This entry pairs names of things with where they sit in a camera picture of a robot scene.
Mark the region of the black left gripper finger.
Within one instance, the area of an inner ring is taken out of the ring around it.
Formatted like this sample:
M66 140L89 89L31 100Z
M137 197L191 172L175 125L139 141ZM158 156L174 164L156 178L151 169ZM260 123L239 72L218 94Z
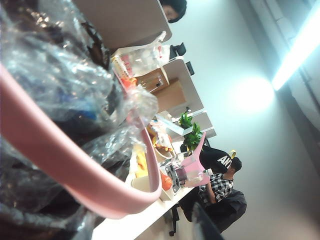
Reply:
M192 240L224 240L202 206L196 202L192 209Z

